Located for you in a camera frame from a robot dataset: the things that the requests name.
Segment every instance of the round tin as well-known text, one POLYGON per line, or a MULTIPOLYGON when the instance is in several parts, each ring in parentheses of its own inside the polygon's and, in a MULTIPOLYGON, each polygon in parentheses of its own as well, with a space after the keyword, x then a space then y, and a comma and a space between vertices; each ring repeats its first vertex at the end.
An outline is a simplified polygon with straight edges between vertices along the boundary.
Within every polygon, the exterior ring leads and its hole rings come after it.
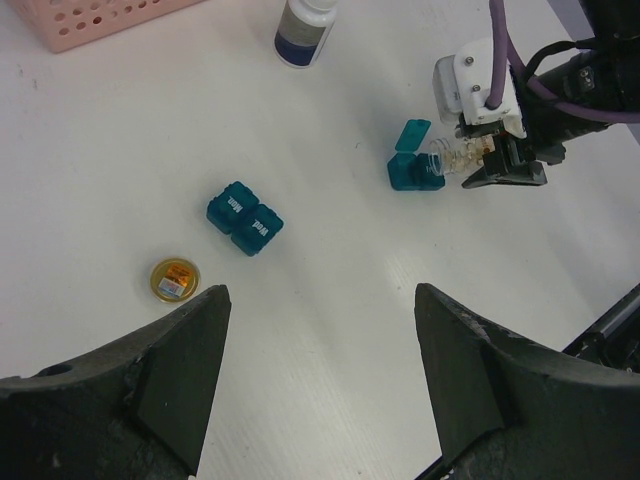
POLYGON ((153 294, 163 302, 177 303, 190 298, 200 284, 200 272, 189 260, 168 258, 160 262, 151 273, 153 294))

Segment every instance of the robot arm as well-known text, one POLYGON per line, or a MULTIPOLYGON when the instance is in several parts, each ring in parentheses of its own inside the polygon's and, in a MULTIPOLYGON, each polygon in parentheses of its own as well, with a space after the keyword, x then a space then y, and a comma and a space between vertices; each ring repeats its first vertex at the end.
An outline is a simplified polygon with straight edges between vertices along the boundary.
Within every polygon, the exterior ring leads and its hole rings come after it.
POLYGON ((495 76, 496 48, 490 40, 465 45, 436 64, 434 91, 442 121, 458 124, 459 137, 490 136, 495 145, 465 188, 544 185, 544 164, 562 163, 564 142, 614 123, 640 123, 640 1, 580 3, 595 38, 550 45, 527 66, 504 32, 511 68, 497 109, 487 107, 495 76), (588 50, 533 76, 546 56, 569 48, 588 50))

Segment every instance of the white table surface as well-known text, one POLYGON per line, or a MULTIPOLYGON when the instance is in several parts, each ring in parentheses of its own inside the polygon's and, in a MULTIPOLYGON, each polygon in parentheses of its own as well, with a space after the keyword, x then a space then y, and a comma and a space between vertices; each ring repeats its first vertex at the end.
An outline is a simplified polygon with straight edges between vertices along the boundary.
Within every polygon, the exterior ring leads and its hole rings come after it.
MULTIPOLYGON (((566 37, 545 1, 507 4, 523 56, 566 37)), ((343 1, 306 71, 273 53, 282 5, 56 56, 0 2, 0 377, 165 315, 149 269, 185 256, 233 301, 199 478, 413 479, 440 453, 416 284, 564 348, 640 280, 640 148, 619 126, 543 188, 396 193, 393 145, 437 118, 433 65, 489 35, 487 0, 343 1), (204 216, 235 180, 286 222, 254 258, 204 216)))

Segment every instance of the bottle label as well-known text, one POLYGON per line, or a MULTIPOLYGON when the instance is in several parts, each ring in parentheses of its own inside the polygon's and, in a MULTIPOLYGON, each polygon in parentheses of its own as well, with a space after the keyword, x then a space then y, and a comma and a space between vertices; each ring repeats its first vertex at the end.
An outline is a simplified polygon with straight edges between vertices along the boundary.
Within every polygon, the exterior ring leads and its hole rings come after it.
POLYGON ((322 41, 326 27, 314 27, 300 20, 287 3, 278 33, 287 42, 299 47, 316 47, 322 41))

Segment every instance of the purple cable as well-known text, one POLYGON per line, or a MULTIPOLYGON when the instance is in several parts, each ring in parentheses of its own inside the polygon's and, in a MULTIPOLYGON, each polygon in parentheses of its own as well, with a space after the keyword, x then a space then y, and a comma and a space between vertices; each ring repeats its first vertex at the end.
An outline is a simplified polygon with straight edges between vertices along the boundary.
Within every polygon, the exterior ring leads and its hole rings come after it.
POLYGON ((489 110, 496 110, 502 104, 504 86, 507 81, 507 56, 509 52, 509 32, 504 0, 490 0, 491 24, 493 26, 493 76, 491 92, 485 103, 489 110))
MULTIPOLYGON (((525 65, 520 55, 513 45, 511 36, 507 32, 507 44, 508 44, 508 58, 511 62, 516 75, 520 76, 524 72, 525 65)), ((547 89, 536 77, 532 77, 527 84, 531 90, 543 100, 557 100, 558 97, 547 89)), ((602 123, 640 123, 640 113, 627 113, 627 112, 608 112, 604 110, 594 110, 592 108, 581 107, 568 102, 560 102, 555 107, 569 115, 578 118, 584 118, 585 120, 591 120, 594 122, 602 123)))

